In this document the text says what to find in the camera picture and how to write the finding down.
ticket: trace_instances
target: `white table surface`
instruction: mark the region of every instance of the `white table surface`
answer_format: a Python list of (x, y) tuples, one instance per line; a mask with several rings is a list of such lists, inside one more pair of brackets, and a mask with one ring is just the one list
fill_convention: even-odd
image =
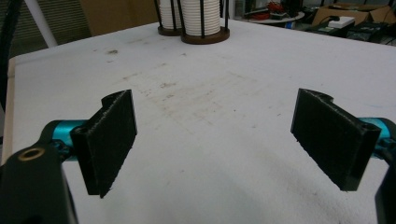
[(356, 117), (396, 120), (396, 48), (241, 21), (228, 40), (194, 46), (157, 27), (14, 61), (14, 152), (48, 122), (88, 119), (102, 97), (133, 91), (138, 136), (107, 196), (87, 195), (78, 163), (64, 163), (80, 224), (376, 223), (388, 166), (371, 159), (359, 190), (340, 191), (290, 126), (299, 88)]

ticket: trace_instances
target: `black cable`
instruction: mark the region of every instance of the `black cable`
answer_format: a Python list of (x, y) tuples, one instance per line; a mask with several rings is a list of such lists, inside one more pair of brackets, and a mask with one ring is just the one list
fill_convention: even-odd
[(0, 103), (4, 110), (6, 110), (7, 100), (9, 52), (18, 17), (20, 16), (22, 2), (22, 0), (8, 0), (7, 12), (0, 35)]

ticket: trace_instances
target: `white cup stack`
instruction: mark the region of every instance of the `white cup stack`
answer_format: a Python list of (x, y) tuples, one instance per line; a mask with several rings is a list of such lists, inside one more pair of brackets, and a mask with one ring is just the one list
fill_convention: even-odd
[[(181, 28), (180, 14), (178, 13), (177, 0), (174, 0), (175, 20), (177, 29)], [(172, 6), (171, 0), (161, 0), (160, 3), (161, 21), (163, 28), (173, 29)]]
[[(184, 26), (187, 35), (201, 35), (200, 0), (182, 0)], [(205, 35), (220, 31), (219, 0), (204, 0)]]

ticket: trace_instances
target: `black rubber pad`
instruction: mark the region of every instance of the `black rubber pad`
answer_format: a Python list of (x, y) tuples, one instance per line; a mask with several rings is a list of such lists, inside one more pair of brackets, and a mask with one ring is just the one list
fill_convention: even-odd
[(88, 193), (101, 198), (110, 190), (137, 134), (131, 91), (108, 95), (102, 105), (71, 132)]
[(291, 132), (340, 190), (357, 190), (381, 132), (332, 103), (332, 97), (300, 89)]

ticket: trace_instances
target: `cardboard box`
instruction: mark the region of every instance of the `cardboard box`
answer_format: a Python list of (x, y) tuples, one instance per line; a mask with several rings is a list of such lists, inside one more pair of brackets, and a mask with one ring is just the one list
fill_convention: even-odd
[(318, 25), (326, 21), (330, 16), (354, 17), (355, 25), (363, 21), (381, 21), (389, 24), (396, 22), (393, 10), (389, 6), (337, 3), (321, 7), (312, 21), (312, 25)]
[(158, 21), (153, 1), (80, 0), (92, 35), (103, 35)]

